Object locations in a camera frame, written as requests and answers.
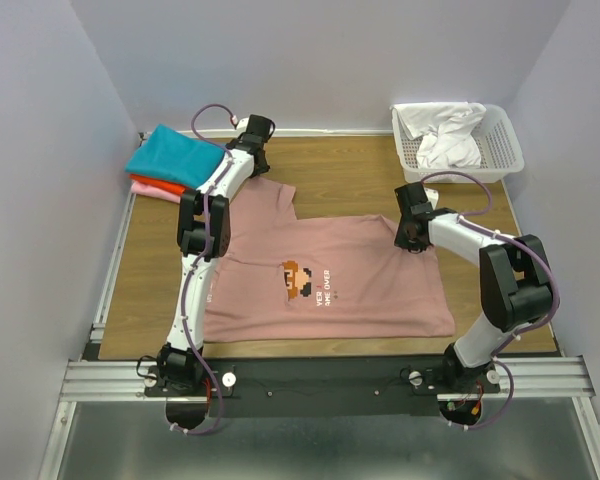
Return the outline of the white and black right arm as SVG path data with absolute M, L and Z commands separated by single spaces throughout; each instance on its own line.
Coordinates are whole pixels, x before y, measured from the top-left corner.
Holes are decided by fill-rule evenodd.
M 394 193 L 400 211 L 397 247 L 411 253 L 443 248 L 479 269 L 481 313 L 446 348 L 440 367 L 445 387 L 463 389 L 517 336 L 555 315 L 560 300 L 544 245 L 535 235 L 502 234 L 454 210 L 434 208 L 420 182 Z

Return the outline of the dusty pink t-shirt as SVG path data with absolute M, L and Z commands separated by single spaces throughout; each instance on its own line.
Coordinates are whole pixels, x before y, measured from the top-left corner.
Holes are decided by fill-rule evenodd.
M 294 194 L 254 178 L 231 202 L 232 236 L 208 295 L 206 340 L 454 334 L 434 250 L 396 247 L 397 225 L 382 215 L 299 219 Z

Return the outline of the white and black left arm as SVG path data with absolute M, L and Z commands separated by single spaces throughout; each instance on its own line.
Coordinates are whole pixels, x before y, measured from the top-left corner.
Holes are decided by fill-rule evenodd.
M 230 201 L 247 179 L 269 171 L 265 145 L 274 121 L 252 114 L 236 129 L 239 134 L 223 146 L 216 171 L 181 196 L 176 235 L 181 283 L 173 323 L 156 359 L 156 385 L 173 395 L 201 392 L 211 378 L 202 359 L 204 314 L 213 274 L 231 239 Z

